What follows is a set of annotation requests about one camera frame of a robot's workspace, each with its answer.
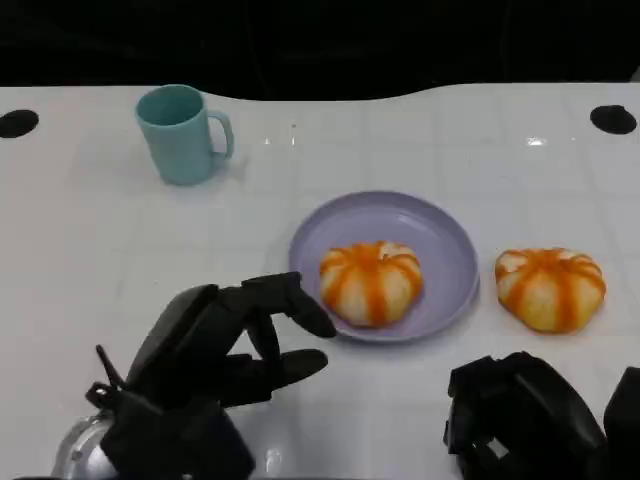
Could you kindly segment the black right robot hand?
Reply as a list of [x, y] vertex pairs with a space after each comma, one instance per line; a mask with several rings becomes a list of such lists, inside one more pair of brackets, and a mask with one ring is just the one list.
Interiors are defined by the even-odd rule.
[[546, 361], [527, 352], [452, 370], [443, 442], [465, 479], [604, 479], [606, 436]]

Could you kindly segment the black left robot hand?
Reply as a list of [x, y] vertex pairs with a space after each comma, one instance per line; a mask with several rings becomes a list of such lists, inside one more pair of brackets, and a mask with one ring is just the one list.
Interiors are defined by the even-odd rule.
[[328, 364], [317, 349], [282, 351], [273, 323], [278, 314], [318, 338], [336, 335], [326, 311], [302, 289], [298, 272], [224, 288], [191, 287], [161, 313], [125, 386], [165, 410], [182, 407], [193, 397], [213, 399], [224, 408], [267, 402], [274, 391]]

